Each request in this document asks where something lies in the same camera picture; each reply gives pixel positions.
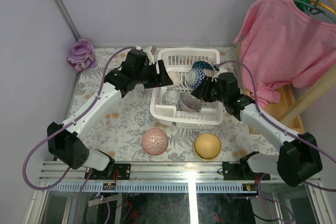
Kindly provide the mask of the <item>floral table mat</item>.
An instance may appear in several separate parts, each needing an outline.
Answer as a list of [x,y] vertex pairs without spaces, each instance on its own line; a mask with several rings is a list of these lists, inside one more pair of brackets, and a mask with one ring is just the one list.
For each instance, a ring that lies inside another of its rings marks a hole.
[[[98,66],[83,72],[76,86],[70,115],[77,112],[98,90],[108,59],[120,48],[96,48]],[[150,113],[152,90],[142,86],[129,92],[120,102],[107,109],[82,140],[88,148],[108,153],[118,162],[202,162],[194,151],[194,141],[204,133],[219,137],[220,155],[211,161],[237,161],[253,151],[275,155],[277,150],[261,135],[249,134],[243,122],[226,113],[223,121],[210,130],[183,129],[162,125]],[[142,138],[150,129],[161,129],[169,137],[166,151],[150,155],[142,148]]]

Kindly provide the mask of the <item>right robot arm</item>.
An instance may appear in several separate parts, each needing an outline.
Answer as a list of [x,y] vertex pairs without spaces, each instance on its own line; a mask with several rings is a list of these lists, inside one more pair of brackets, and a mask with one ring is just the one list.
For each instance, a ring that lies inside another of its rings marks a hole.
[[227,113],[255,128],[278,151],[277,155],[252,152],[242,157],[239,172],[243,178],[251,179],[257,173],[278,175],[287,185],[296,187],[322,171],[314,136],[289,129],[261,110],[255,100],[241,93],[233,73],[211,78],[191,70],[186,83],[194,97],[204,102],[221,102]]

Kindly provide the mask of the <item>blue triangle pattern bowl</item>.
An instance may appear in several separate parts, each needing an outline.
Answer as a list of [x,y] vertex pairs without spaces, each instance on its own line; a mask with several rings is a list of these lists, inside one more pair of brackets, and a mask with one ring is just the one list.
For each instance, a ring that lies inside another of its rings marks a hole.
[[214,70],[213,66],[207,60],[199,60],[193,63],[192,69]]

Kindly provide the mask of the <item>pink t-shirt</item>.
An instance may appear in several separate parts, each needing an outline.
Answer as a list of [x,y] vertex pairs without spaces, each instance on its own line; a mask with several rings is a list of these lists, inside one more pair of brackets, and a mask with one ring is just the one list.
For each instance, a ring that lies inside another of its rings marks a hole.
[[258,0],[236,36],[243,86],[259,106],[279,103],[278,88],[313,85],[335,64],[335,25],[315,20],[293,0]]

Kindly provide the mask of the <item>green clothes hanger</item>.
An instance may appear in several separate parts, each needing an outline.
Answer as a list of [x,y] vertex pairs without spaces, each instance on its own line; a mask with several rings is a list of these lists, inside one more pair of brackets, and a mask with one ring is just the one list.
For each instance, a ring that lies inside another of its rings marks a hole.
[[293,0],[295,5],[305,13],[309,13],[312,15],[324,14],[325,11],[321,9],[321,7],[325,10],[328,10],[332,14],[335,14],[335,11],[329,7],[328,5],[323,4],[320,0]]

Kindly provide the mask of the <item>yellow rimmed bottom bowl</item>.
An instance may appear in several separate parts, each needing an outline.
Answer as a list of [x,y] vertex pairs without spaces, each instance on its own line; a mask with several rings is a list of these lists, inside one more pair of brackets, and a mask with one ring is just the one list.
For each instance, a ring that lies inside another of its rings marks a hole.
[[201,134],[194,142],[194,151],[202,159],[215,159],[221,152],[220,139],[211,133]]

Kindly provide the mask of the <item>aluminium mounting rail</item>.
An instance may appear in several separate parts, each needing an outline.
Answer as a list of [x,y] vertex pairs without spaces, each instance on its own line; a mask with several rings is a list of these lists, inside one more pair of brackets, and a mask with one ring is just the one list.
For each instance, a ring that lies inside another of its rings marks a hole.
[[[221,162],[126,162],[131,165],[129,182],[224,181]],[[38,181],[55,182],[66,171],[60,161],[43,162]],[[70,169],[62,181],[84,181],[86,168]]]

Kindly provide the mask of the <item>purple striped bowl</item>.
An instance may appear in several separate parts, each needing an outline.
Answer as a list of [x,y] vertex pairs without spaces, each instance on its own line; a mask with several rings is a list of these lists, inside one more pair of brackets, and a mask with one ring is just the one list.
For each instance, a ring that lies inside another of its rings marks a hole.
[[181,93],[179,103],[184,112],[197,112],[201,108],[200,100],[188,92]]

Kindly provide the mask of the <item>purple folded cloth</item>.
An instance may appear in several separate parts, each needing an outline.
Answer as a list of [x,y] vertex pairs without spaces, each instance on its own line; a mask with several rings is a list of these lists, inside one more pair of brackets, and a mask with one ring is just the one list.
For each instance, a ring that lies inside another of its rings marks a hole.
[[74,68],[76,72],[83,72],[96,67],[96,55],[94,47],[90,41],[80,38],[71,47],[71,55],[67,58],[67,62]]

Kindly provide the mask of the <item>brown checker pattern bowl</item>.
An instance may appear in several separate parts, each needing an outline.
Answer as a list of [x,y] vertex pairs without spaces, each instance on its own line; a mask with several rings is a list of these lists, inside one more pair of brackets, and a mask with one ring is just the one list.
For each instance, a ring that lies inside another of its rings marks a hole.
[[205,69],[204,71],[205,71],[205,75],[207,77],[211,77],[212,78],[214,76],[214,74],[215,74],[215,72],[213,70]]

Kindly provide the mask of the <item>red eye pattern bowl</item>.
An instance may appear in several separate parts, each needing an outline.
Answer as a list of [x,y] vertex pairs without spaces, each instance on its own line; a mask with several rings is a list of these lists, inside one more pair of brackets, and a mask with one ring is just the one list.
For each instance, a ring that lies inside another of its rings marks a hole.
[[161,129],[150,129],[142,138],[142,147],[150,155],[163,154],[169,145],[167,134]]

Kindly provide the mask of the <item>white plastic dish rack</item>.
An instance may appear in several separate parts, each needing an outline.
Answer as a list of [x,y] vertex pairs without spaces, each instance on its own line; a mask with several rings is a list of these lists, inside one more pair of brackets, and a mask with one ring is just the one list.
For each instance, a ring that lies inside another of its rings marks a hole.
[[173,84],[152,91],[150,112],[163,125],[179,128],[211,129],[223,121],[223,105],[204,102],[191,92],[205,77],[213,77],[219,51],[202,48],[168,48],[158,54]]

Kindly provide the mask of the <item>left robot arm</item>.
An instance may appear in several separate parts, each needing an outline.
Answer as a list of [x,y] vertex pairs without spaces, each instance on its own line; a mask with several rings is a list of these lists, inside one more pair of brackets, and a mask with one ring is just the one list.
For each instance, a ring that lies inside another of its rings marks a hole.
[[107,109],[119,104],[137,85],[152,89],[173,83],[163,60],[151,62],[144,50],[133,47],[127,50],[126,59],[119,67],[111,71],[104,68],[98,91],[76,113],[47,128],[50,154],[71,169],[91,168],[103,179],[111,178],[115,172],[114,159],[102,151],[87,148],[82,139]]

